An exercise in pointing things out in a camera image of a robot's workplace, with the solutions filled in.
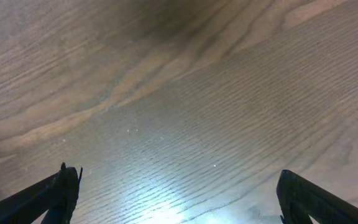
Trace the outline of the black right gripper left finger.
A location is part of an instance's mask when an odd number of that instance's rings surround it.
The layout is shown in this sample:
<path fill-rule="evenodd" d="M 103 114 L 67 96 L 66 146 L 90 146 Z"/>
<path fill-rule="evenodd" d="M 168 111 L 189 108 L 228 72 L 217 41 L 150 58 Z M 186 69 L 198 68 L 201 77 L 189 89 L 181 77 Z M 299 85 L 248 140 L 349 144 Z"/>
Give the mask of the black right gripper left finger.
<path fill-rule="evenodd" d="M 60 170 L 0 201 L 0 223 L 69 224 L 79 197 L 82 171 L 62 163 Z"/>

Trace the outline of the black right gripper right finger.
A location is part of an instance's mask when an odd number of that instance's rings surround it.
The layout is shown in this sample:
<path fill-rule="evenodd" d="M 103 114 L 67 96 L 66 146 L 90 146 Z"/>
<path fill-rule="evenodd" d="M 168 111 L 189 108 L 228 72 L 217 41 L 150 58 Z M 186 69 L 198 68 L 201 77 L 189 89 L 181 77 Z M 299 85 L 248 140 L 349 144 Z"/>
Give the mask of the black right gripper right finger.
<path fill-rule="evenodd" d="M 284 224 L 358 223 L 358 208 L 290 170 L 282 170 L 277 197 Z"/>

